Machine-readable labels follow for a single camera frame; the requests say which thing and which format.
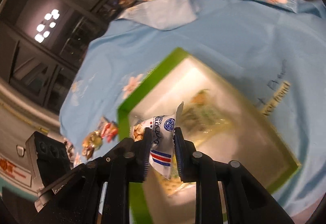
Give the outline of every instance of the bright light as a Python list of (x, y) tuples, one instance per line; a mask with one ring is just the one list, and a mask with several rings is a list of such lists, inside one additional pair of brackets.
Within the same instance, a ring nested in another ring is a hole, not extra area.
[(47, 13), (47, 14), (44, 16), (44, 19), (45, 19), (45, 20), (50, 20), (51, 17), (52, 17), (52, 14)]
[(56, 13), (59, 13), (59, 10), (57, 10), (57, 9), (53, 9), (52, 12), (51, 12), (52, 15), (54, 15), (54, 14), (56, 14)]
[(53, 18), (54, 18), (54, 19), (58, 19), (59, 16), (60, 16), (60, 15), (59, 15), (58, 13), (54, 13), (54, 14), (53, 14)]
[(44, 27), (45, 27), (45, 25), (43, 25), (43, 24), (39, 24), (39, 25), (37, 26), (36, 30), (37, 30), (38, 32), (42, 32), (43, 29), (44, 29)]
[(44, 37), (41, 36), (40, 34), (37, 34), (37, 35), (34, 37), (34, 39), (35, 39), (37, 42), (42, 43), (43, 40), (44, 40)]
[(50, 34), (50, 31), (45, 31), (45, 32), (43, 33), (43, 36), (46, 38), (46, 37), (48, 37), (49, 34)]

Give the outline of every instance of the blue circular logo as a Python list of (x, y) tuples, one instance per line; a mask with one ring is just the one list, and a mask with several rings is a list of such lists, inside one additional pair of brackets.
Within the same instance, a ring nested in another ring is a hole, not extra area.
[(169, 118), (164, 122), (164, 128), (167, 131), (172, 131), (174, 129), (174, 118)]

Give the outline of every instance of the snack package in gripper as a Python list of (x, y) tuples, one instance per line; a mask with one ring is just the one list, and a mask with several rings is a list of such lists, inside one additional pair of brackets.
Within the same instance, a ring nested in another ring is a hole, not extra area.
[(172, 156), (174, 154), (173, 131), (177, 120), (182, 113), (183, 102), (173, 115), (159, 115), (145, 120), (131, 129), (134, 141), (142, 140), (146, 127), (152, 129), (152, 147), (149, 155), (151, 166), (169, 179), (172, 169)]

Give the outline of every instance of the blue stripe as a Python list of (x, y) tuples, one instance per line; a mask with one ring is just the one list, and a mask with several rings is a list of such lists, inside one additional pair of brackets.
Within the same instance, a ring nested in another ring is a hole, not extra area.
[(156, 159), (153, 158), (153, 157), (152, 157), (152, 159), (153, 159), (154, 162), (159, 163), (159, 164), (161, 164), (161, 165), (163, 165), (163, 166), (171, 166), (169, 163), (162, 162), (162, 161), (160, 161), (160, 160), (156, 160)]
[(158, 155), (161, 155), (161, 156), (164, 156), (164, 157), (168, 157), (168, 158), (171, 158), (171, 155), (170, 154), (166, 154), (164, 152), (159, 152), (157, 150), (151, 150), (151, 152), (155, 153), (155, 154), (158, 154)]

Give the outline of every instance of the open box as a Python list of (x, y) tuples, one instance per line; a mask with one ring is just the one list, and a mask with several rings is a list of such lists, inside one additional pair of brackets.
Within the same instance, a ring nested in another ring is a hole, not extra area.
[[(175, 49), (152, 70), (118, 109), (120, 139), (129, 137), (130, 126), (158, 115), (169, 115), (201, 89), (233, 126), (197, 148), (212, 159), (240, 161), (270, 192), (277, 190), (299, 168), (267, 119), (211, 68), (181, 48)], [(138, 223), (194, 223), (195, 188), (189, 186), (168, 197), (153, 169), (143, 184), (130, 184), (130, 204)]]

